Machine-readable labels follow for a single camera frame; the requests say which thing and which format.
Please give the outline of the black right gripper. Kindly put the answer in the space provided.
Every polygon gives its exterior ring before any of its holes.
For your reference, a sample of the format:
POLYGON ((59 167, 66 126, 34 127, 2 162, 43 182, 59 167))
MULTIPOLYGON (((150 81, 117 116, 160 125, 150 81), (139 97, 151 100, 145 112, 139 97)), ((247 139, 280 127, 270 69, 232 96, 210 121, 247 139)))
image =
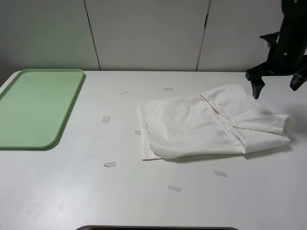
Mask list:
POLYGON ((254 99, 258 99, 261 90, 265 86, 261 77, 293 75, 290 88, 297 91, 307 81, 307 71, 297 70, 304 67, 306 49, 278 51, 275 46, 269 49, 267 60, 251 69, 246 70, 246 78, 251 82, 254 99))

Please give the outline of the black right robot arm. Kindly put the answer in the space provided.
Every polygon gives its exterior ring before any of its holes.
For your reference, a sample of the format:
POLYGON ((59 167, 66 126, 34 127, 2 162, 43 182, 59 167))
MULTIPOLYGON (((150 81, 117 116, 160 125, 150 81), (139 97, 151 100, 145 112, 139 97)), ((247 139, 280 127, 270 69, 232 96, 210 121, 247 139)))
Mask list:
POLYGON ((283 0, 281 8, 283 21, 280 30, 260 37, 270 45, 267 60, 246 70, 255 99, 265 86, 264 76, 292 75, 290 88, 293 91, 307 81, 307 2, 283 0))

